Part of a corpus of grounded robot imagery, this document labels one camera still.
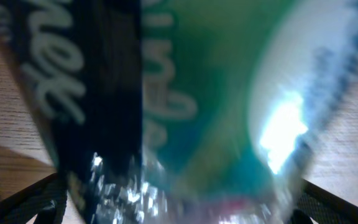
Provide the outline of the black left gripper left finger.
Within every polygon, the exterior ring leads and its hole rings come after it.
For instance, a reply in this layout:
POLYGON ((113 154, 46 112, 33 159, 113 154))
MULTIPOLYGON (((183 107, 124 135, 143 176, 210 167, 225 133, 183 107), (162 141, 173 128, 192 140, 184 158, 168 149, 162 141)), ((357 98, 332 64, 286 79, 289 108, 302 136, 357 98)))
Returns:
POLYGON ((58 174, 28 186, 0 202, 0 224, 61 224, 67 207, 67 185, 58 174))

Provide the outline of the Kleenex tissue multipack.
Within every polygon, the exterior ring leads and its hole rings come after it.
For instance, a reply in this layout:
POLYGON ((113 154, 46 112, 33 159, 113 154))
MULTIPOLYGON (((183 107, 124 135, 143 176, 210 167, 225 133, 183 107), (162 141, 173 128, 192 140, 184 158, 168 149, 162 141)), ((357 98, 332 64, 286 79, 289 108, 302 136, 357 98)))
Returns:
POLYGON ((86 223, 285 223, 358 75, 358 1, 0 1, 86 223))

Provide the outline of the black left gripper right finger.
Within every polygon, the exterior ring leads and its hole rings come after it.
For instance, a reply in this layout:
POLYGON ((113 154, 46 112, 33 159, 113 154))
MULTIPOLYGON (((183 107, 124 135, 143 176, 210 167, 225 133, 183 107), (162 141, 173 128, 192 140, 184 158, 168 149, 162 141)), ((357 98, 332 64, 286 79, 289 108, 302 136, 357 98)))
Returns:
POLYGON ((358 224, 358 207, 307 180, 288 224, 358 224))

